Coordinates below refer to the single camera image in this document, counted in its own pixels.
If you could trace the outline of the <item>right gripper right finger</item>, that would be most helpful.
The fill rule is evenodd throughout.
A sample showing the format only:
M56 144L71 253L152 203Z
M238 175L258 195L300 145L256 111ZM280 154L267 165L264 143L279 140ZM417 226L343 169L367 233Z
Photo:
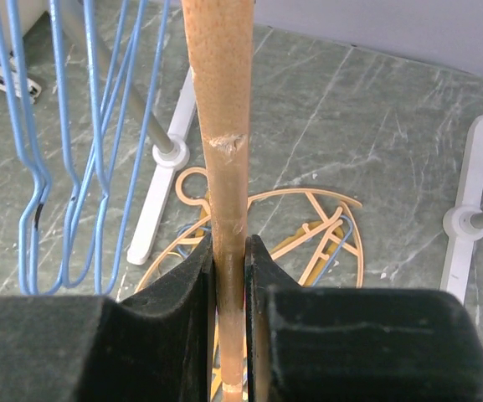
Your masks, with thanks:
M483 346L444 291L303 287L246 241L252 401L483 401Z

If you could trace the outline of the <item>yellow plastic hanger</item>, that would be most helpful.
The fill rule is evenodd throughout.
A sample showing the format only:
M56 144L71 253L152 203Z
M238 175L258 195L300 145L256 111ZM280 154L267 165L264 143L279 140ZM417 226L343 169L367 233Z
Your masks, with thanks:
M308 265L304 269L301 278L298 283L302 286L314 286L319 277L326 267L326 263L334 260L335 257L331 257L336 254L340 247L339 244L344 240L345 237L348 238L349 234L346 236L342 230L345 218L338 217L337 213L342 213L344 211L343 207L338 207L337 212L329 218L329 222L326 220L312 221L302 224L302 226L293 234L292 236L286 238L276 247L270 251L270 256L272 260L277 260L280 257L290 253L295 248L302 246L304 243L311 241L314 237L317 237L320 233L323 233L320 244L317 246L313 253ZM331 239L332 236L338 238L338 241ZM217 399L217 394L222 389L222 374L220 363L217 363L220 357L220 347L218 340L218 324L215 325L215 335L213 341L213 367L212 367L212 381L211 381L211 394L210 401L215 401Z

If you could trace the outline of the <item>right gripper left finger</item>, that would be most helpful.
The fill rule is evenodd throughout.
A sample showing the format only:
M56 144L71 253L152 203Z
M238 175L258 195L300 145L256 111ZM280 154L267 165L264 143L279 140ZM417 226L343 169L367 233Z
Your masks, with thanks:
M213 252L123 301L0 296L0 401L206 401Z

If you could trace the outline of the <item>beige plastic hanger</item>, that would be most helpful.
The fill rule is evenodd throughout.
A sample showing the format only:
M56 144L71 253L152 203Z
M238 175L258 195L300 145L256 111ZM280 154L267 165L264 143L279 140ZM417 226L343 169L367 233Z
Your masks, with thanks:
M158 270L159 265L169 255L177 256L183 260L187 259L188 254L182 253L181 249L187 246L190 250L194 250L207 233L211 231L211 227L208 225L210 222L209 196L192 198L187 196L183 190L185 179L195 174L205 177L207 172L203 167L185 169L179 174L175 182L175 193L184 204L201 209L200 220L180 229L174 241L160 253L146 270L136 286L137 291L144 289L149 284L152 274ZM282 188L250 195L248 206L268 198L286 195L301 195L305 197L317 214L318 219L301 224L294 234L285 238L271 249L271 258L278 260L304 243L320 236L320 242L303 270L299 283L303 286L314 286L321 280L324 273L330 270L340 251L345 250L356 259L355 287L361 288L365 275L365 255L361 233L352 209L360 208L362 204L354 198L325 189Z

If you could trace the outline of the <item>brown wooden hanger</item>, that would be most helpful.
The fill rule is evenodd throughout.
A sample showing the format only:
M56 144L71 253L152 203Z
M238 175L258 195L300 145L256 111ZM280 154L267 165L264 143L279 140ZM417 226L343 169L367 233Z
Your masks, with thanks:
M182 2L211 207L223 397L240 401L254 2Z

